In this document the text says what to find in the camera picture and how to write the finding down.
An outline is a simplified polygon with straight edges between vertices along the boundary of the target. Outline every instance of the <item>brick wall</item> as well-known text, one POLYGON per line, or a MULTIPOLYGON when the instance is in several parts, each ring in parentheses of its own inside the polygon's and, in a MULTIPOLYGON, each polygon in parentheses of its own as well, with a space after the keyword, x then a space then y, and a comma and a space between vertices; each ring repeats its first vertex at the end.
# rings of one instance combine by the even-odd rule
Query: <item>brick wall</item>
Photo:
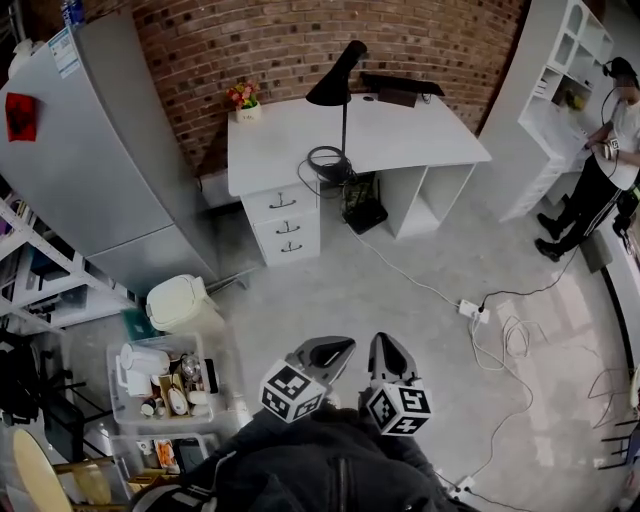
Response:
MULTIPOLYGON (((194 173, 226 167, 225 90, 260 84, 270 103, 304 96, 352 39, 366 69, 440 84, 475 130, 498 83, 526 0, 130 0, 140 41, 194 173)), ((85 0, 89 16, 115 0, 85 0)), ((49 34, 59 3, 31 0, 49 34)))

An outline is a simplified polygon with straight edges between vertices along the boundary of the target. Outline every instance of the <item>water bottle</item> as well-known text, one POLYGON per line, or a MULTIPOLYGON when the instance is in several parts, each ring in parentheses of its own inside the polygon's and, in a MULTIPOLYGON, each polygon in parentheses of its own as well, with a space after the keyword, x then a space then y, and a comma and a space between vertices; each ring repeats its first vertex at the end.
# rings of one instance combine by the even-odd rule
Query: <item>water bottle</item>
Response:
POLYGON ((60 11, 62 12, 62 19, 66 27, 73 27, 73 19, 71 17, 71 5, 69 0, 62 0, 60 2, 60 11))
POLYGON ((84 5, 82 0, 67 0, 69 10, 71 11, 71 23, 74 27, 84 25, 84 5))

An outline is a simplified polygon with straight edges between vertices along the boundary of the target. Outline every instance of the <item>black jacket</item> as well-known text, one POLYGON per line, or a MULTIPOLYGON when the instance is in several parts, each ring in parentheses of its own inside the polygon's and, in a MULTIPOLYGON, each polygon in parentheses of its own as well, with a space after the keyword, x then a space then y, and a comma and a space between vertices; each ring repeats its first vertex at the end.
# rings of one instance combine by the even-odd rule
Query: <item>black jacket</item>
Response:
POLYGON ((376 435, 352 410, 312 416, 287 425, 260 412, 181 486, 147 490, 133 510, 194 511, 213 496, 217 512, 474 510, 449 498, 412 438, 376 435))

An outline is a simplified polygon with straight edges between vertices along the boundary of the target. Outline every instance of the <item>wooden chair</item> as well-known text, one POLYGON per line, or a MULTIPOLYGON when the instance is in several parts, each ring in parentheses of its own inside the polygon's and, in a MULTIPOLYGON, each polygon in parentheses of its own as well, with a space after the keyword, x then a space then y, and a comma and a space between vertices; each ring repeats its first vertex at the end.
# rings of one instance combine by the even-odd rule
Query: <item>wooden chair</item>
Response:
POLYGON ((610 443, 619 441, 621 444, 621 449, 615 452, 611 452, 611 455, 622 455, 624 459, 617 464, 609 464, 607 466, 600 466, 598 470, 602 469, 613 469, 619 468, 622 466, 627 466, 633 464, 636 459, 639 457, 638 452, 640 452, 640 422, 638 420, 631 421, 623 421, 621 423, 616 423, 616 427, 620 427, 623 425, 635 425, 634 429, 628 436, 620 436, 620 437, 608 437, 603 439, 603 443, 610 443), (623 447, 623 443, 627 441, 627 447, 623 447))
POLYGON ((111 488, 100 467, 113 464, 113 457, 52 465, 33 436, 23 429, 14 432, 13 453, 25 489, 40 512, 128 508, 128 505, 109 503, 111 488), (66 473, 73 473, 78 487, 95 504, 71 503, 58 479, 66 473))

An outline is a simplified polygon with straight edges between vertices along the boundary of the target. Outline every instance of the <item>power strip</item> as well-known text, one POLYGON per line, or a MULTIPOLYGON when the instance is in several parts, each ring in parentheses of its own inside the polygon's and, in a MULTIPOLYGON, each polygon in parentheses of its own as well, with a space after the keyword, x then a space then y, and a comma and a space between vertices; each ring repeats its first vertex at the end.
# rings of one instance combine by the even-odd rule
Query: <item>power strip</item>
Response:
POLYGON ((481 324, 489 323, 489 310, 484 308, 482 313, 480 313, 480 307, 476 306, 473 302, 469 302, 468 300, 461 300, 460 305, 458 306, 458 313, 464 315, 471 319, 480 318, 481 324))
POLYGON ((465 477, 456 487, 449 491, 449 495, 458 501, 464 501, 463 498, 467 494, 467 489, 471 489, 476 482, 470 476, 465 477))

